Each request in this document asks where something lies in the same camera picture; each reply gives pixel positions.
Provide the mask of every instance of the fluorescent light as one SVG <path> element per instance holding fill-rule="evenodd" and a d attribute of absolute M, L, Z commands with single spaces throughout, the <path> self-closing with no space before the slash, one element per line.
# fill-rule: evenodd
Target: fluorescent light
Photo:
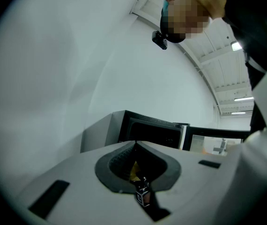
<path fill-rule="evenodd" d="M 232 47 L 233 51 L 237 51 L 237 50 L 242 49 L 240 43 L 238 43 L 238 42 L 235 42 L 235 43 L 231 44 L 231 47 Z"/>
<path fill-rule="evenodd" d="M 232 112 L 231 114 L 245 114 L 245 112 Z"/>
<path fill-rule="evenodd" d="M 236 98 L 235 99 L 235 102 L 237 102 L 237 101 L 243 101 L 243 100 L 251 100 L 251 99 L 254 99 L 254 97 L 242 97 L 242 98 Z"/>

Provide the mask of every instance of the white ceiling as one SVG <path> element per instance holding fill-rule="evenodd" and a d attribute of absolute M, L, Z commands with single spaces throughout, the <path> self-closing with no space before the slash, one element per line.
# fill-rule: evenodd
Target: white ceiling
<path fill-rule="evenodd" d="M 163 0 L 138 0 L 132 12 L 159 27 L 162 7 Z M 233 52 L 230 46 L 235 40 L 230 26 L 216 19 L 203 33 L 179 44 L 206 80 L 221 116 L 239 111 L 249 116 L 254 105 L 252 100 L 234 101 L 252 96 L 243 50 Z"/>

